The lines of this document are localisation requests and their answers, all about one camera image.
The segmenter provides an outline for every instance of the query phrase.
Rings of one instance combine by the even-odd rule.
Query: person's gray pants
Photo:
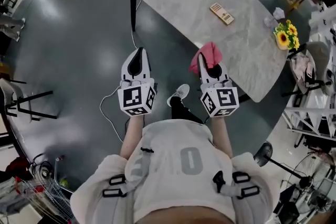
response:
[[[22,27],[23,24],[24,22],[22,20],[15,20],[3,14],[0,15],[0,31],[12,39],[19,37],[16,26]]]

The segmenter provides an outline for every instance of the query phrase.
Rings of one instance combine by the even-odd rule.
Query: sleeve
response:
[[[251,153],[246,152],[231,159],[232,165],[239,171],[248,173],[249,176],[260,176],[265,180],[271,193],[273,210],[280,198],[280,186],[265,170],[255,162]]]
[[[107,156],[89,177],[71,196],[70,205],[73,215],[80,224],[91,224],[87,217],[93,215],[102,190],[112,176],[123,174],[127,160],[119,155]]]

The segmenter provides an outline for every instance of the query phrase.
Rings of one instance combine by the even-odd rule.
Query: gray number 0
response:
[[[181,150],[182,172],[186,175],[198,175],[203,170],[199,152],[197,147],[186,147]]]

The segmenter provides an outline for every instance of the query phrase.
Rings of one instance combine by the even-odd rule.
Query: fan pole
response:
[[[294,171],[292,171],[291,169],[288,169],[287,167],[283,166],[282,164],[279,164],[278,162],[276,162],[275,160],[271,159],[270,157],[268,157],[267,155],[264,155],[264,158],[266,160],[268,160],[271,163],[274,163],[275,165],[278,165],[280,168],[284,169],[285,171],[291,173],[292,175],[296,176],[298,179],[303,179],[303,176],[300,176],[299,174],[295,173]]]

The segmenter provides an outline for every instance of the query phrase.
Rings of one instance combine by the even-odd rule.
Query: forearm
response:
[[[130,123],[125,135],[124,142],[121,146],[120,156],[129,159],[141,140],[143,129],[143,115],[133,116],[130,118]]]
[[[230,158],[233,158],[231,143],[226,130],[224,117],[215,117],[211,119],[211,131],[213,143],[220,151],[223,151]]]

